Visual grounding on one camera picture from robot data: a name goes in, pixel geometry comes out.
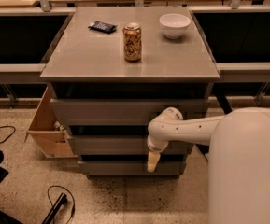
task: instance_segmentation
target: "gray table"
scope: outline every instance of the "gray table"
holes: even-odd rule
[[[53,93],[51,105],[69,133],[69,144],[87,175],[181,175],[192,145],[171,143],[157,172],[148,173],[149,121],[168,106],[186,119],[207,111],[211,82],[219,73],[192,20],[177,40],[162,35],[166,13],[189,16],[186,7],[78,7],[41,74]],[[90,22],[118,25],[107,35]],[[123,57],[122,28],[142,28],[142,59]]]
[[[193,22],[178,40],[162,35],[159,18],[166,13],[192,18],[185,7],[79,7],[41,77],[47,81],[218,79],[217,68]],[[117,32],[104,35],[89,30],[93,21],[117,24]],[[122,29],[129,22],[142,28],[139,63],[123,58]]]

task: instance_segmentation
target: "white bowl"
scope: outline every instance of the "white bowl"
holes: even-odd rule
[[[191,20],[181,14],[165,14],[160,18],[163,34],[170,39],[178,39],[185,34]]]

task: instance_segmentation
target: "aluminum can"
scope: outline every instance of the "aluminum can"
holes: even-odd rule
[[[137,23],[128,23],[123,28],[124,34],[124,58],[135,62],[141,59],[142,53],[142,31]]]

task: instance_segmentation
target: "speckled floor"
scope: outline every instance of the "speckled floor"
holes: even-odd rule
[[[230,99],[233,108],[255,106],[252,99]],[[270,106],[270,100],[263,103]],[[36,102],[10,108],[0,103],[0,126],[13,125],[16,132],[0,149],[2,167],[9,175],[0,184],[0,210],[22,223],[41,223],[50,210],[47,190],[51,185],[69,189],[75,197],[76,213],[70,223],[206,224],[207,162],[195,147],[180,179],[172,178],[94,178],[88,180],[78,168],[77,159],[47,159],[26,131],[36,112]],[[208,116],[220,115],[215,101]],[[0,140],[10,130],[0,131]],[[56,200],[62,191],[52,189]],[[72,199],[60,210],[55,223],[66,223]]]

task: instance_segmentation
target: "wooden box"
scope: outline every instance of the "wooden box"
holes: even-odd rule
[[[28,134],[32,136],[47,158],[76,157],[68,143],[67,132],[57,131],[54,128],[57,119],[50,106],[50,98],[50,91],[46,89]]]

